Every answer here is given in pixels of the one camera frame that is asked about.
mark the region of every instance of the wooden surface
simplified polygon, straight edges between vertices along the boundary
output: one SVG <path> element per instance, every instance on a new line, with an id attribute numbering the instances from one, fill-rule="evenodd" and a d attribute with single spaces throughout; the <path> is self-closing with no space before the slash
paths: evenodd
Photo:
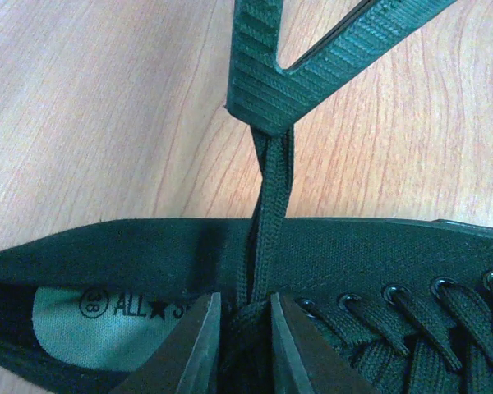
<path id="1" fill-rule="evenodd" d="M 288 0 L 288 65 L 354 0 Z M 248 217 L 232 0 L 0 0 L 0 249 L 116 218 Z M 297 125 L 289 216 L 493 226 L 493 1 L 459 0 Z M 38 392 L 0 369 L 0 393 Z"/>

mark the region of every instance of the black star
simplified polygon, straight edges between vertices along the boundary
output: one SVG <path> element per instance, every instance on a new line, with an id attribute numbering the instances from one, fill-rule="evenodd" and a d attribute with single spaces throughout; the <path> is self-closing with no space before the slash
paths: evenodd
<path id="1" fill-rule="evenodd" d="M 164 320 L 164 310 L 168 308 L 169 304 L 162 301 L 148 301 L 148 304 L 151 307 L 150 319 L 154 318 L 155 316 L 160 316 L 161 319 Z"/>

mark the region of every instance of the metal eyelet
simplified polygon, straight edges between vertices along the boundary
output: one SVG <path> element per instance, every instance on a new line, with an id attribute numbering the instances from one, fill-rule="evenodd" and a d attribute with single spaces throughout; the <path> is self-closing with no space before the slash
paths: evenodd
<path id="1" fill-rule="evenodd" d="M 438 277 L 431 283 L 431 293 L 435 296 L 437 300 L 440 299 L 440 294 L 438 294 L 438 289 L 442 285 L 456 285 L 457 282 L 450 277 Z"/>
<path id="2" fill-rule="evenodd" d="M 482 282 L 484 283 L 486 290 L 491 290 L 491 283 L 493 283 L 493 270 L 484 273 Z"/>
<path id="3" fill-rule="evenodd" d="M 294 301 L 308 318 L 316 318 L 316 316 L 311 314 L 309 310 L 309 308 L 313 308 L 316 305 L 314 301 L 309 300 L 308 298 L 296 298 Z"/>
<path id="4" fill-rule="evenodd" d="M 341 309 L 341 310 L 345 310 L 345 311 L 348 311 L 348 308 L 347 306 L 345 305 L 347 303 L 347 301 L 350 301 L 350 300 L 354 300 L 354 301 L 359 301 L 361 300 L 362 298 L 358 295 L 358 294 L 354 294 L 354 293 L 345 293 L 345 294 L 342 294 L 339 298 L 338 298 L 338 307 Z"/>
<path id="5" fill-rule="evenodd" d="M 396 283 L 391 283 L 384 287 L 384 290 L 381 292 L 381 296 L 384 297 L 384 300 L 387 301 L 391 305 L 396 305 L 393 299 L 393 294 L 397 292 L 403 292 L 407 294 L 411 294 L 411 291 L 402 285 L 398 285 Z"/>

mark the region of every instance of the shoe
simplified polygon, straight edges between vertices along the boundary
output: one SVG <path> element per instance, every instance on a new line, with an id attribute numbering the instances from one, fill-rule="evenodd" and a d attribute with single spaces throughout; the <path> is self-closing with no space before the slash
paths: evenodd
<path id="1" fill-rule="evenodd" d="M 282 71 L 281 2 L 237 1 L 227 107 L 252 125 L 263 174 L 252 220 L 102 222 L 0 252 L 0 365 L 109 392 L 217 291 L 218 391 L 273 392 L 278 292 L 379 392 L 492 393 L 493 228 L 284 217 L 293 123 L 450 3 L 364 2 Z"/>

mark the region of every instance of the wooden table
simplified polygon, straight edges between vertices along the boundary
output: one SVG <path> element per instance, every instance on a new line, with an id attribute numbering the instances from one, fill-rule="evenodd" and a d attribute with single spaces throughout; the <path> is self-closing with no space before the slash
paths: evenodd
<path id="1" fill-rule="evenodd" d="M 280 62 L 355 0 L 287 0 Z M 248 217 L 232 0 L 0 0 L 0 250 L 116 218 Z M 493 226 L 493 1 L 458 0 L 297 124 L 289 216 Z M 40 392 L 0 369 L 0 393 Z"/>

